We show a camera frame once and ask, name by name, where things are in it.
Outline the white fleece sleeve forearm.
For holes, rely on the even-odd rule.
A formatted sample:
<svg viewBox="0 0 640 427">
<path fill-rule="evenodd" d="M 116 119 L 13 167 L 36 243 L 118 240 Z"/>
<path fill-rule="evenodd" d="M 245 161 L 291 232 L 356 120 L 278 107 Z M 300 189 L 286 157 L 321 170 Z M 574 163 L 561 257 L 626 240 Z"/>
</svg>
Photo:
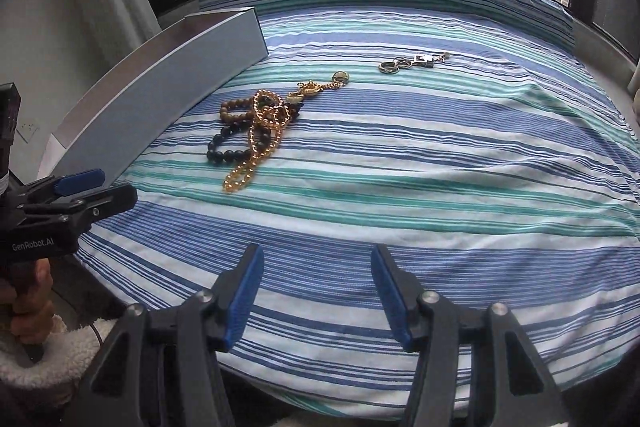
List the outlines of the white fleece sleeve forearm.
<svg viewBox="0 0 640 427">
<path fill-rule="evenodd" d="M 69 331 L 55 315 L 53 331 L 43 343 L 43 356 L 32 362 L 9 331 L 1 326 L 1 381 L 17 389 L 44 389 L 79 381 L 98 354 L 116 320 L 97 319 Z"/>
</svg>

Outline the person's left hand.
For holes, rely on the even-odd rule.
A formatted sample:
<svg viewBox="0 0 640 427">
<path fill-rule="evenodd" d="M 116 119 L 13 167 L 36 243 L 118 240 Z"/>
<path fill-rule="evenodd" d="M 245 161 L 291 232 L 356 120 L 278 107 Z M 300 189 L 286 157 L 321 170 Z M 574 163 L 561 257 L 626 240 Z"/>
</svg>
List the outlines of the person's left hand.
<svg viewBox="0 0 640 427">
<path fill-rule="evenodd" d="M 10 332 L 23 345 L 40 345 L 52 332 L 55 314 L 50 298 L 52 286 L 48 259 L 35 262 L 32 285 L 24 293 L 18 293 L 8 281 L 1 281 L 1 304 L 12 308 Z"/>
</svg>

